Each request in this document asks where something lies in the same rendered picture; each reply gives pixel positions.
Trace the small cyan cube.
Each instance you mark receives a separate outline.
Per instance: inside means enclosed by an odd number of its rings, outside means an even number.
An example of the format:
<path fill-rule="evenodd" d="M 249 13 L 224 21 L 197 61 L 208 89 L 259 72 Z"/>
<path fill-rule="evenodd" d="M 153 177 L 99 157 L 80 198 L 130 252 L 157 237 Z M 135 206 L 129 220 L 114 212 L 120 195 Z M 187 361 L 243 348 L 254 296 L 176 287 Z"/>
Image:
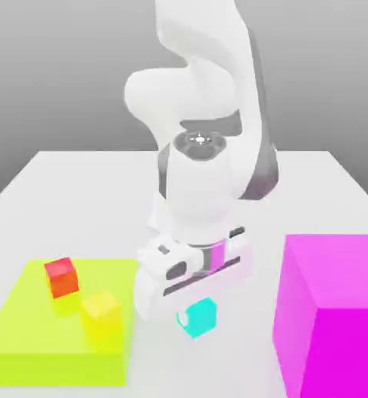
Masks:
<path fill-rule="evenodd" d="M 178 324 L 191 337 L 200 337 L 216 326 L 217 305 L 211 298 L 204 298 L 176 314 Z"/>

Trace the small yellow cube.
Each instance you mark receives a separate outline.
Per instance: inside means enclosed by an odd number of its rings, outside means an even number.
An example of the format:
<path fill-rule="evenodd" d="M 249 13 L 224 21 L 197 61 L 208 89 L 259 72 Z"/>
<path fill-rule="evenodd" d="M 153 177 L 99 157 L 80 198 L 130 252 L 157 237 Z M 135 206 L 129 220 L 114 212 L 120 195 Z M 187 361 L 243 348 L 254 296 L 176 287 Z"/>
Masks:
<path fill-rule="evenodd" d="M 101 291 L 80 302 L 80 315 L 85 331 L 96 342 L 121 339 L 124 334 L 122 307 L 109 292 Z"/>

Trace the large yellow-green box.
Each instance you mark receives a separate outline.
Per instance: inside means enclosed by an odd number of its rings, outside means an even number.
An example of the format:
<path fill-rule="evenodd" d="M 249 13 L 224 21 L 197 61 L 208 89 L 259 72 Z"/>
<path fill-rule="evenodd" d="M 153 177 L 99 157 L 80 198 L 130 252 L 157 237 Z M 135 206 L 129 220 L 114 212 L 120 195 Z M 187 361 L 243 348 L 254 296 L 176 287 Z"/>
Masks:
<path fill-rule="evenodd" d="M 0 386 L 123 386 L 134 324 L 135 260 L 74 260 L 79 291 L 53 298 L 45 260 L 30 260 L 0 309 Z M 80 302 L 110 292 L 124 329 L 103 335 Z"/>

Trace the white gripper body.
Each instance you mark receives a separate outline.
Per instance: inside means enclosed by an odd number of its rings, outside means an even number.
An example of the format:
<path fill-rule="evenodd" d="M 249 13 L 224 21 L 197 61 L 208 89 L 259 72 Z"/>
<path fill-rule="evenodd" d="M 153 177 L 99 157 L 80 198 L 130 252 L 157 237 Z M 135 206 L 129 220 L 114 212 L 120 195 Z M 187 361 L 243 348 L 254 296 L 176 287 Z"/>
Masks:
<path fill-rule="evenodd" d="M 180 312 L 190 304 L 249 276 L 247 239 L 193 247 L 174 239 L 152 239 L 138 252 L 134 305 L 144 319 Z"/>

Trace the large magenta box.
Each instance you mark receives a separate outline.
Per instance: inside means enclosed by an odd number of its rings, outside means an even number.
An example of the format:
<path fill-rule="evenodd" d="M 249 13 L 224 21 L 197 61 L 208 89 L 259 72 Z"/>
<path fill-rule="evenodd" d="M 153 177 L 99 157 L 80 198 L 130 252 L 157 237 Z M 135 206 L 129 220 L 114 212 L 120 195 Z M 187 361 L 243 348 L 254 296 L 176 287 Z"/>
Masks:
<path fill-rule="evenodd" d="M 286 236 L 273 342 L 288 398 L 368 398 L 368 234 Z"/>

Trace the small red cube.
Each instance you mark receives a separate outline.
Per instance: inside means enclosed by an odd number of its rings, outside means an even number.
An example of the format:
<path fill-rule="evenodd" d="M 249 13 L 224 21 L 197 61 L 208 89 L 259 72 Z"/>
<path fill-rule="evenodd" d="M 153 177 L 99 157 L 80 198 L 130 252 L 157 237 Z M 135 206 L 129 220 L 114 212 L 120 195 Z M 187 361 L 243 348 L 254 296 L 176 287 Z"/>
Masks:
<path fill-rule="evenodd" d="M 69 257 L 45 263 L 44 269 L 54 299 L 79 290 L 77 272 Z"/>

